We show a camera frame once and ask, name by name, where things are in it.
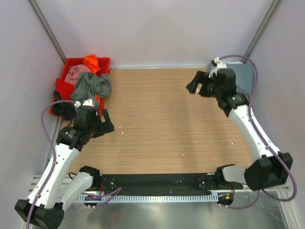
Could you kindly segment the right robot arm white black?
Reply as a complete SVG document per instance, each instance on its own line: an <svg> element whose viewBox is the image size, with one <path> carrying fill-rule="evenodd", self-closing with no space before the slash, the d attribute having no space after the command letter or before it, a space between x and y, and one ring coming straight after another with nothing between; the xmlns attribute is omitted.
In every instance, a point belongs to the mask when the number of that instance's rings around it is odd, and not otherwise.
<svg viewBox="0 0 305 229"><path fill-rule="evenodd" d="M253 156L254 162L248 168L237 165L218 167L215 184L225 189L232 182L237 182L253 191L283 185L293 159L268 139L249 106L247 96L237 92L235 81L234 70L224 68L217 70L211 77L197 71L194 79L186 86L191 94L198 93L201 97L214 97L217 100L220 109L239 129Z"/></svg>

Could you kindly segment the blue-grey t-shirt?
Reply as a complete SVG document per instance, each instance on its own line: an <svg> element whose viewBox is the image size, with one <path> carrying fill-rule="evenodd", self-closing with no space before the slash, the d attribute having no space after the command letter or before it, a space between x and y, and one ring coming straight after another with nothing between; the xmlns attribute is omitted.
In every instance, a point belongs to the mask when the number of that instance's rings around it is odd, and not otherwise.
<svg viewBox="0 0 305 229"><path fill-rule="evenodd" d="M227 68L233 69L236 75L237 92L250 95L252 93L253 66L250 63L226 62Z"/></svg>

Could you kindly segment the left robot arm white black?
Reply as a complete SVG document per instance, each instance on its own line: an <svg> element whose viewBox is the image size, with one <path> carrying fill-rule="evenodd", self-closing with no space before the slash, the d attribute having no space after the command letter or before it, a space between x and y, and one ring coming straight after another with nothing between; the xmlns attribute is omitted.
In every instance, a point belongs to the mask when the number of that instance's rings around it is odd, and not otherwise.
<svg viewBox="0 0 305 229"><path fill-rule="evenodd" d="M19 199L16 212L30 225L42 229L56 229L63 221L65 211L72 202L86 190L97 190L102 179L100 171L83 167L65 187L61 184L73 161L92 138L114 131L107 109L101 114L93 106L82 105L77 112L73 126L66 126L58 133L52 144L52 156L39 182L27 199Z"/></svg>

